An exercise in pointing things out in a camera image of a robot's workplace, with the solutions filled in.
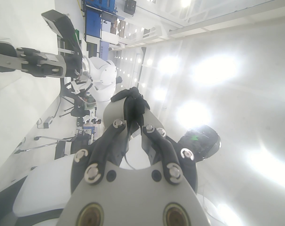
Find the ceiling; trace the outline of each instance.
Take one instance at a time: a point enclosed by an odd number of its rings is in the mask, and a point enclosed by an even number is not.
[[[166,12],[183,16],[177,0],[157,1]],[[198,9],[196,3],[187,9],[189,22],[270,0],[198,1]],[[207,14],[197,19],[203,9]],[[136,28],[130,24],[125,33]],[[198,118],[196,108],[206,108],[207,123],[220,135],[222,147],[198,163],[199,193],[216,206],[227,204],[242,225],[285,226],[285,20],[144,46],[143,65],[138,63],[143,56],[139,46],[110,52],[122,69],[117,89],[135,86],[136,78],[151,111],[175,141]],[[185,117],[179,109],[187,103]],[[256,160],[262,155],[257,153],[263,149],[271,155],[259,167]]]

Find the person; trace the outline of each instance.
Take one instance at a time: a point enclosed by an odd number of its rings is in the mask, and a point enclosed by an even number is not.
[[[84,110],[92,110],[95,108],[96,103],[95,103],[95,99],[93,98],[93,96],[87,95],[85,93],[83,95],[83,99],[85,102],[87,102],[87,103],[84,103]]]

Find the black cloth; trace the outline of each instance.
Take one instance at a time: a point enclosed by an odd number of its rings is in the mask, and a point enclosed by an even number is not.
[[[139,127],[142,130],[143,114],[145,113],[145,106],[150,109],[149,104],[143,99],[143,95],[139,93],[137,87],[130,89],[124,89],[119,93],[111,97],[111,102],[119,101],[121,99],[126,100],[124,102],[124,119],[127,121],[128,135],[135,132]]]

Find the chair leg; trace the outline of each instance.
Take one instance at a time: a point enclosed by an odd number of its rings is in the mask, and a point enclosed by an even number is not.
[[[60,115],[59,117],[65,116],[65,115],[70,114],[70,113],[71,113],[71,112],[68,112],[68,113],[66,113],[66,114]]]
[[[69,109],[65,109],[64,112],[66,112],[67,110],[73,109],[74,107],[70,107]]]

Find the black box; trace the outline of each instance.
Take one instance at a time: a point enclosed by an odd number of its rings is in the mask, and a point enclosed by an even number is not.
[[[126,0],[124,12],[127,14],[134,15],[136,8],[136,1],[134,0]]]

